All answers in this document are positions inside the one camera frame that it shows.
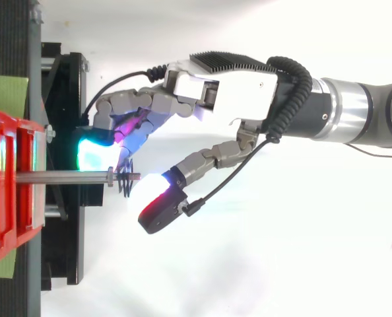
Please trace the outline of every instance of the white wall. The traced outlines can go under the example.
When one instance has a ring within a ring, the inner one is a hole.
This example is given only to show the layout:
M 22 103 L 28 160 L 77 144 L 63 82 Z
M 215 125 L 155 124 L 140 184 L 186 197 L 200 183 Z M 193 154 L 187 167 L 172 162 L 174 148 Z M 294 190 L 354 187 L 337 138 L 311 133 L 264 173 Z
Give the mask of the white wall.
M 124 73 L 205 50 L 285 55 L 314 77 L 392 82 L 392 0 L 42 5 L 43 40 L 90 61 L 88 100 Z M 163 172 L 234 137 L 222 128 L 174 119 L 135 168 Z M 229 172 L 190 186 L 190 199 Z M 285 138 L 198 214 L 158 234 L 144 232 L 130 203 L 106 188 L 104 207 L 86 210 L 85 277 L 76 287 L 54 281 L 42 316 L 392 316 L 392 160 Z

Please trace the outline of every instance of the black coiled cable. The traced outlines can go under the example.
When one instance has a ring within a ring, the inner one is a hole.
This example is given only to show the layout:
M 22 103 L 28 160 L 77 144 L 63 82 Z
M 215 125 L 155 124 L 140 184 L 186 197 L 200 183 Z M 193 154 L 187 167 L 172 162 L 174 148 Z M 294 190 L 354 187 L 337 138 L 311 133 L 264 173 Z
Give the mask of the black coiled cable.
M 148 69 L 147 71 L 137 71 L 135 73 L 130 73 L 124 76 L 121 76 L 117 78 L 116 80 L 108 83 L 105 85 L 101 90 L 98 91 L 97 94 L 95 94 L 95 97 L 92 98 L 92 100 L 89 102 L 88 106 L 83 112 L 82 119 L 81 119 L 81 125 L 89 125 L 89 111 L 93 104 L 103 95 L 104 92 L 106 92 L 109 88 L 113 87 L 114 85 L 118 84 L 121 81 L 124 81 L 128 78 L 134 77 L 134 76 L 139 76 L 139 75 L 145 75 L 148 77 L 149 81 L 151 83 L 154 83 L 155 81 L 159 81 L 160 79 L 163 79 L 165 77 L 165 74 L 167 72 L 167 66 L 166 65 L 159 65 L 156 67 L 153 67 L 152 69 Z
M 277 68 L 278 71 L 295 77 L 297 80 L 286 104 L 268 128 L 267 139 L 271 140 L 272 143 L 279 143 L 294 117 L 309 98 L 312 90 L 312 77 L 305 67 L 287 57 L 271 57 L 268 59 L 267 64 Z
M 229 175 L 220 185 L 218 185 L 213 191 L 211 191 L 204 198 L 195 200 L 189 204 L 184 212 L 186 215 L 191 216 L 198 211 L 208 199 L 218 193 L 226 184 L 228 184 L 241 170 L 242 168 L 255 156 L 260 149 L 262 149 L 268 143 L 280 143 L 280 139 L 287 128 L 292 123 L 294 117 L 299 112 L 300 108 L 304 105 L 306 100 L 309 98 L 312 90 L 312 77 L 308 70 L 301 66 L 298 62 L 287 57 L 271 57 L 268 59 L 267 65 L 270 65 L 281 71 L 294 77 L 297 83 L 294 86 L 294 90 L 290 95 L 289 99 L 284 104 L 278 115 L 273 119 L 267 130 L 267 139 L 259 144 L 237 167 L 233 173 Z
M 164 79 L 167 72 L 167 65 L 159 65 L 158 67 L 153 67 L 147 70 L 148 78 L 151 83 Z

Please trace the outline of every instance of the cable connector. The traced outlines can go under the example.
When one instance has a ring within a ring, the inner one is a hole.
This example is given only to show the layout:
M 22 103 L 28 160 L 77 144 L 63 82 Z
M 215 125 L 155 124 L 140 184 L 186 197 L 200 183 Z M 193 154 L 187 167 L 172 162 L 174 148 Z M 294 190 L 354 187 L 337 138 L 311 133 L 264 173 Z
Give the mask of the cable connector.
M 193 203 L 190 203 L 187 207 L 183 207 L 183 212 L 188 216 L 193 216 L 202 206 L 205 204 L 205 199 L 200 198 L 195 200 Z

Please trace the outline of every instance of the screw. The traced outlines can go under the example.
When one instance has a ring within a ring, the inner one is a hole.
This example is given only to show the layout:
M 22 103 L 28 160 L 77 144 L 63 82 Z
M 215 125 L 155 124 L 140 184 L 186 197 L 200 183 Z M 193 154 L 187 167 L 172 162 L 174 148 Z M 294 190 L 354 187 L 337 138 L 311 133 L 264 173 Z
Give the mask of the screw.
M 30 20 L 35 24 L 42 24 L 44 21 L 42 20 L 42 10 L 40 4 L 35 4 L 30 10 Z
M 90 71 L 90 64 L 88 61 L 83 61 L 82 62 L 82 69 L 85 73 L 89 73 Z
M 126 175 L 129 177 L 129 180 L 141 180 L 142 179 L 141 173 L 126 173 Z
M 52 125 L 48 124 L 45 127 L 45 132 L 46 132 L 46 142 L 51 143 L 52 139 L 57 135 L 55 131 L 52 129 Z

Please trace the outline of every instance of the black metal frame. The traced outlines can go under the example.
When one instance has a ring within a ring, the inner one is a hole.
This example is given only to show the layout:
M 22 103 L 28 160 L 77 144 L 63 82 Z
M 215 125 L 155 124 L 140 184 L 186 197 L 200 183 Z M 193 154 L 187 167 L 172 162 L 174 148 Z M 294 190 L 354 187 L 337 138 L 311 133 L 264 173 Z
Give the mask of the black metal frame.
M 55 45 L 56 51 L 57 44 L 41 47 L 40 23 L 31 19 L 36 3 L 0 0 L 0 75 L 29 78 L 24 117 L 42 125 L 49 122 L 57 132 L 48 148 L 48 168 L 74 170 L 75 128 L 85 107 L 84 59 L 80 53 L 57 54 L 52 79 L 49 74 L 41 78 L 41 50 L 53 52 Z M 42 95 L 46 111 L 42 111 Z M 66 277 L 70 285 L 80 283 L 84 206 L 102 205 L 102 197 L 103 185 L 47 188 L 47 203 L 55 202 L 65 217 L 46 219 L 42 232 L 17 249 L 13 278 L 0 279 L 0 317 L 39 317 L 41 287 L 51 289 L 51 277 Z
M 41 124 L 40 24 L 31 20 L 35 0 L 0 0 L 0 75 L 28 77 L 25 118 L 37 115 Z M 40 316 L 41 234 L 16 251 L 12 279 L 0 279 L 0 317 Z
M 86 108 L 85 59 L 81 53 L 61 55 L 61 44 L 42 44 L 42 57 L 54 58 L 50 71 L 42 71 L 42 96 L 56 137 L 48 145 L 48 167 L 77 169 L 76 128 Z M 66 277 L 67 284 L 83 278 L 84 206 L 102 205 L 103 185 L 48 186 L 47 204 L 65 210 L 67 218 L 47 218 L 42 230 L 42 290 L 51 289 L 52 277 Z

